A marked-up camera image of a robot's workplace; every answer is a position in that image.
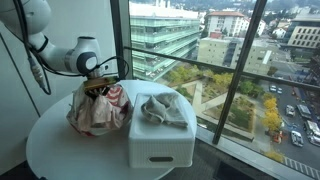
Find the white storage box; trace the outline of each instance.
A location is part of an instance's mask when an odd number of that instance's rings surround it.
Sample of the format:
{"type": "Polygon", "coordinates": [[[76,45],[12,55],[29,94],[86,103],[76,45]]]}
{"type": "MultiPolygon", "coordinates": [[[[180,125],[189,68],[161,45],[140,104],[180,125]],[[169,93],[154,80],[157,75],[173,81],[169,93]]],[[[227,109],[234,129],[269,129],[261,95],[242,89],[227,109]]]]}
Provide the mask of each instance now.
{"type": "Polygon", "coordinates": [[[166,123],[155,124],[145,119],[141,106],[150,94],[138,94],[134,105],[129,132],[129,163],[132,168],[189,167],[195,143],[195,134],[182,106],[182,96],[176,99],[177,107],[188,122],[187,127],[166,123]]]}

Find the rooftop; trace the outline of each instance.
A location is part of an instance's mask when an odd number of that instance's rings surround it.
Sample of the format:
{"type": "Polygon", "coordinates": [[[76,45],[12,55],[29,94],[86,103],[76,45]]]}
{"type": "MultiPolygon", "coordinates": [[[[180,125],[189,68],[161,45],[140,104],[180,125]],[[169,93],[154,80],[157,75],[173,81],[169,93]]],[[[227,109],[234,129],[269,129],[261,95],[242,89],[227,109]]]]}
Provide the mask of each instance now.
{"type": "Polygon", "coordinates": [[[236,11],[214,11],[209,14],[209,16],[238,16],[244,17],[243,14],[236,11]]]}
{"type": "Polygon", "coordinates": [[[197,19],[198,12],[130,2],[130,16],[197,19]]]}

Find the plastic bag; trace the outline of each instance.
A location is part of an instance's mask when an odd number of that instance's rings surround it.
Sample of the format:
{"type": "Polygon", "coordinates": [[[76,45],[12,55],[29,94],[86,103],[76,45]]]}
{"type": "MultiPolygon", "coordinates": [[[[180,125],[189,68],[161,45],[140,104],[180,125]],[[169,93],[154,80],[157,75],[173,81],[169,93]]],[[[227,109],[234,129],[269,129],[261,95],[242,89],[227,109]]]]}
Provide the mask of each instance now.
{"type": "Polygon", "coordinates": [[[84,85],[73,92],[71,110],[67,119],[71,126],[85,136],[99,136],[118,130],[132,115],[132,104],[119,84],[108,85],[106,95],[95,99],[85,94],[84,85]]]}

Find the window mullion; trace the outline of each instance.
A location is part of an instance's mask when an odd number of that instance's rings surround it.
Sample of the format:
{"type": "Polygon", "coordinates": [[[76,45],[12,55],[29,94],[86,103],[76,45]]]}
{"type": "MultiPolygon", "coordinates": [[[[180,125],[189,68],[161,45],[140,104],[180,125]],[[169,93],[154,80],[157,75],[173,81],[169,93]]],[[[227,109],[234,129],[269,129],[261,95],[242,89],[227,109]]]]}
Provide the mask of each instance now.
{"type": "Polygon", "coordinates": [[[221,112],[221,115],[219,118],[218,126],[217,126],[216,132],[215,132],[213,140],[212,140],[213,144],[218,144],[219,139],[221,137],[221,133],[222,133],[224,124],[226,123],[226,120],[227,120],[227,117],[229,114],[229,110],[230,110],[234,95],[237,91],[240,77],[242,75],[248,54],[250,52],[250,48],[252,46],[252,43],[253,43],[253,40],[255,37],[255,34],[256,34],[257,29],[259,27],[259,23],[260,23],[260,20],[261,20],[266,3],[267,3],[267,0],[257,0],[257,2],[255,4],[252,18],[251,18],[251,22],[249,24],[249,28],[248,28],[247,34],[246,34],[244,42],[243,42],[243,48],[241,50],[237,66],[236,66],[235,72],[233,74],[231,84],[229,86],[228,94],[227,94],[225,103],[222,108],[222,112],[221,112]]]}

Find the red roof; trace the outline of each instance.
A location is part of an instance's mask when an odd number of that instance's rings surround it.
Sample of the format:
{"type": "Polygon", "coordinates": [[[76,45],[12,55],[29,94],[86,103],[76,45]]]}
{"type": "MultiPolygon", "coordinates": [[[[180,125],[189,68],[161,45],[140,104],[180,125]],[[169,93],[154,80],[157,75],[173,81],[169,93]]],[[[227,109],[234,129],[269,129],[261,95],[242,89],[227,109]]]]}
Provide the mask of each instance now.
{"type": "Polygon", "coordinates": [[[209,16],[240,16],[244,17],[243,14],[236,11],[213,11],[209,14],[209,16]]]}

